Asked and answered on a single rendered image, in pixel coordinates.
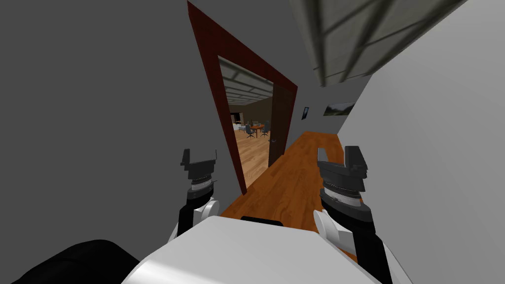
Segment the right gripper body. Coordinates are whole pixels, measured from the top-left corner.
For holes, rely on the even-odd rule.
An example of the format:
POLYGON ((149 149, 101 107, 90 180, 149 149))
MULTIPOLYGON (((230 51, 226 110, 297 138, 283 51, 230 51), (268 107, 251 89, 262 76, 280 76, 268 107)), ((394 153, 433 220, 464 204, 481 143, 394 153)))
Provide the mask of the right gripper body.
POLYGON ((324 182, 346 190, 365 190, 363 180, 367 178, 367 164, 353 163, 351 166, 318 161, 320 175, 324 182))

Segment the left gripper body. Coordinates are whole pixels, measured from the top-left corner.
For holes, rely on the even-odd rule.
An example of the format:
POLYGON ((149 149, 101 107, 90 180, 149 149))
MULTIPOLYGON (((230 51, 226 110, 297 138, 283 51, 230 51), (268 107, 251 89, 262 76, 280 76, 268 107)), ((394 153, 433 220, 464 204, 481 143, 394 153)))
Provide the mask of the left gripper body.
POLYGON ((201 162, 184 163, 184 169, 188 171, 187 178, 192 182, 199 182, 206 178, 211 178, 215 170, 216 159, 201 162))

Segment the dark brown door leaf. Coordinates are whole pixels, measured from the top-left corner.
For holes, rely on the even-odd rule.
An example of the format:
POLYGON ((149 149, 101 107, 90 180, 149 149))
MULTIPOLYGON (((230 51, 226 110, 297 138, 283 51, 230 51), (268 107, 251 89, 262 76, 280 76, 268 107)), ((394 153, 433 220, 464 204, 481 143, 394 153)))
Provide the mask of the dark brown door leaf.
POLYGON ((269 142, 269 167, 285 153, 294 100, 294 93, 278 84, 274 84, 270 139, 276 139, 276 142, 269 142))

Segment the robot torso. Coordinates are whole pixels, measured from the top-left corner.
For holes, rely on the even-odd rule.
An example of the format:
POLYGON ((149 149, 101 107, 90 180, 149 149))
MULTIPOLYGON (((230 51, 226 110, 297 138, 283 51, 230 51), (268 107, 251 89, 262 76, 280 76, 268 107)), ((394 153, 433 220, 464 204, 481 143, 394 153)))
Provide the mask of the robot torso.
POLYGON ((313 231, 211 216, 122 284, 379 284, 313 231))

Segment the wide landscape wall picture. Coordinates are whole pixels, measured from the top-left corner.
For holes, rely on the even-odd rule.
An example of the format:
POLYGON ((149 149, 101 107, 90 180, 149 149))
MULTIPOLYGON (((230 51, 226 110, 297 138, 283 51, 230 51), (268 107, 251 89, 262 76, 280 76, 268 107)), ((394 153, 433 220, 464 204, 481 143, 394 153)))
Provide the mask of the wide landscape wall picture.
POLYGON ((323 116, 348 116, 355 104, 356 102, 329 104, 323 116))

